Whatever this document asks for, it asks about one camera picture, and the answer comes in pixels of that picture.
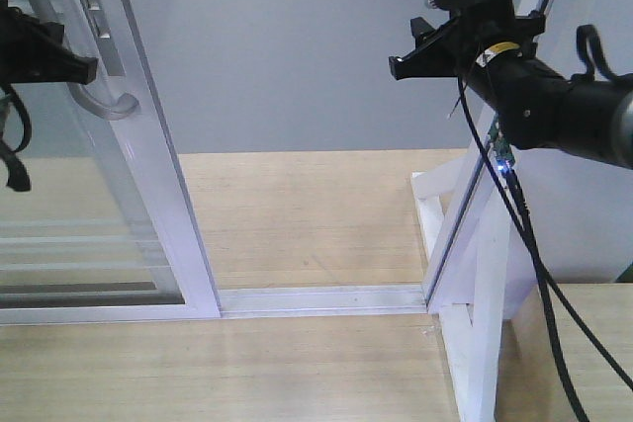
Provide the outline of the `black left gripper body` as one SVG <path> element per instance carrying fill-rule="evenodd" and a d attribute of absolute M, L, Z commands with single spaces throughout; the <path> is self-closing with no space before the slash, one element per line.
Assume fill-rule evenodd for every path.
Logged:
<path fill-rule="evenodd" d="M 63 82 L 64 26 L 44 22 L 1 0 L 1 82 Z"/>

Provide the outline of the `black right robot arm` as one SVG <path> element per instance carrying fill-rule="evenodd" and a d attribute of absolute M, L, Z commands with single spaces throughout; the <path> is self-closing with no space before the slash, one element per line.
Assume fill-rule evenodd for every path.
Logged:
<path fill-rule="evenodd" d="M 398 79 L 457 78 L 497 114 L 520 150 L 551 148 L 622 168 L 632 166 L 632 77 L 613 73 L 592 25 L 577 29 L 586 70 L 566 78 L 536 56 L 545 30 L 538 12 L 516 16 L 512 0 L 452 9 L 444 25 L 411 22 L 415 48 L 389 59 Z"/>

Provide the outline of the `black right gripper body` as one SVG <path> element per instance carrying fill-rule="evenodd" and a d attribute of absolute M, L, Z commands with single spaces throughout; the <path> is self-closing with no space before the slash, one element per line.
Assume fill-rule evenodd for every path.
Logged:
<path fill-rule="evenodd" d="M 437 29 L 436 77 L 524 81 L 541 75 L 534 38 L 545 30 L 542 13 L 518 16 L 513 0 L 434 0 L 434 6 L 449 13 Z"/>

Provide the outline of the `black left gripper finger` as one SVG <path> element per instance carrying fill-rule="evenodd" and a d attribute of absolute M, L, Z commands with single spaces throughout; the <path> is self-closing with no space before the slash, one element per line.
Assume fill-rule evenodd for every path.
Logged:
<path fill-rule="evenodd" d="M 1 83 L 77 83 L 95 80 L 98 59 L 81 56 L 15 56 L 1 58 Z"/>

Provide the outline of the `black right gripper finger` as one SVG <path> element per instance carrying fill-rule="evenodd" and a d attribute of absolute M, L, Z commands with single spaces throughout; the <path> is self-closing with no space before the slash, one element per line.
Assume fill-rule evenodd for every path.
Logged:
<path fill-rule="evenodd" d="M 409 21 L 411 35 L 416 46 L 433 44 L 436 41 L 436 29 L 422 17 L 416 17 Z"/>
<path fill-rule="evenodd" d="M 405 56 L 389 57 L 391 74 L 396 80 L 465 76 L 470 44 L 467 24 L 456 17 L 435 29 L 433 44 L 415 46 Z"/>

